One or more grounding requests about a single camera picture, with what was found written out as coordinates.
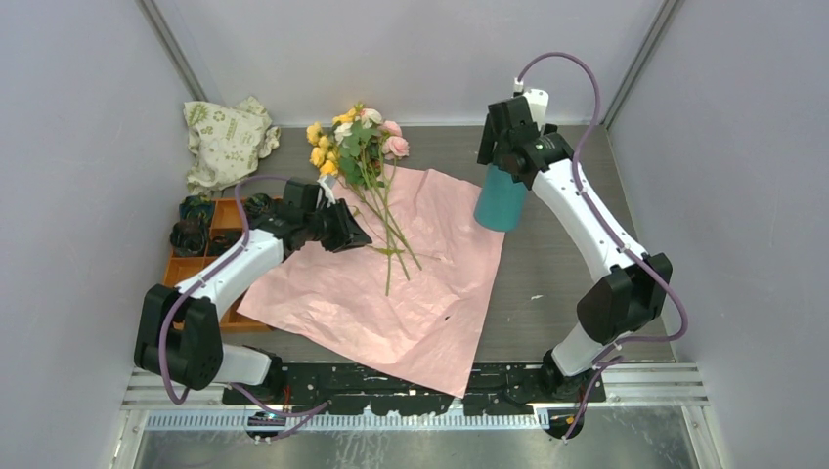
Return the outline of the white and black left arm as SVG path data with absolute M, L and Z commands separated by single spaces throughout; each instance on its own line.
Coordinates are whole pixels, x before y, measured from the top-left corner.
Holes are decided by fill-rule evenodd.
M 285 379 L 281 358 L 224 342 L 220 321 L 259 278 L 308 242 L 332 253 L 371 244 L 344 199 L 323 182 L 286 181 L 281 198 L 244 216 L 241 238 L 199 273 L 145 294 L 134 364 L 171 387 L 245 387 L 263 404 L 278 400 Z

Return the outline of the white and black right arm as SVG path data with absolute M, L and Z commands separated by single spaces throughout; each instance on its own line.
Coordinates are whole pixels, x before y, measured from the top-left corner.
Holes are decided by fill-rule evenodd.
M 583 256 L 594 285 L 577 304 L 576 326 L 545 354 L 540 371 L 545 393 L 564 402 L 611 344 L 660 316 L 673 266 L 625 234 L 594 196 L 574 150 L 555 125 L 541 122 L 546 103 L 535 91 L 489 105 L 477 156 L 487 173 L 474 218 L 486 229 L 511 231 L 532 193 Z

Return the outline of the pink wrapping paper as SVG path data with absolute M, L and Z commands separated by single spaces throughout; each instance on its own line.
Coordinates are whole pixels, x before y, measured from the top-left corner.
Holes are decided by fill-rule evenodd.
M 475 221 L 476 185 L 434 169 L 392 167 L 388 174 L 389 209 L 406 246 L 388 253 L 383 221 L 336 186 L 371 244 L 331 253 L 307 243 L 256 280 L 239 311 L 351 361 L 459 397 L 504 236 Z

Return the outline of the teal cylindrical vase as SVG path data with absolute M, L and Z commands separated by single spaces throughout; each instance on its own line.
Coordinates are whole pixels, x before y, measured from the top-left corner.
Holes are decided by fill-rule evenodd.
M 484 185 L 474 209 L 476 222 L 491 231 L 507 233 L 520 222 L 527 189 L 497 166 L 487 167 Z

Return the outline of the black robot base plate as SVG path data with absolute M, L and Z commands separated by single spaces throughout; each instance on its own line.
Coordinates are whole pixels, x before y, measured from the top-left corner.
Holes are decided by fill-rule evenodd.
M 460 404 L 464 416 L 523 415 L 536 405 L 577 405 L 590 379 L 584 374 L 552 391 L 537 363 L 479 362 L 467 376 L 465 393 L 456 398 L 355 363 L 285 363 L 274 384 L 247 390 L 265 405 L 288 404 L 295 412 L 324 404 L 331 415 L 369 409 L 378 416 L 437 416 Z

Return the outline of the artificial flower bouquet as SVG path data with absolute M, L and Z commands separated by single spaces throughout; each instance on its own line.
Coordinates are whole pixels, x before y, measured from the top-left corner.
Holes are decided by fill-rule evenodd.
M 381 223 L 380 245 L 374 250 L 386 258 L 384 293 L 391 293 L 392 266 L 411 278 L 405 255 L 417 268 L 419 259 L 391 209 L 391 192 L 398 162 L 410 156 L 410 144 L 396 122 L 363 103 L 335 116 L 328 127 L 314 122 L 305 129 L 312 146 L 309 162 L 321 177 L 331 176 L 357 197 Z

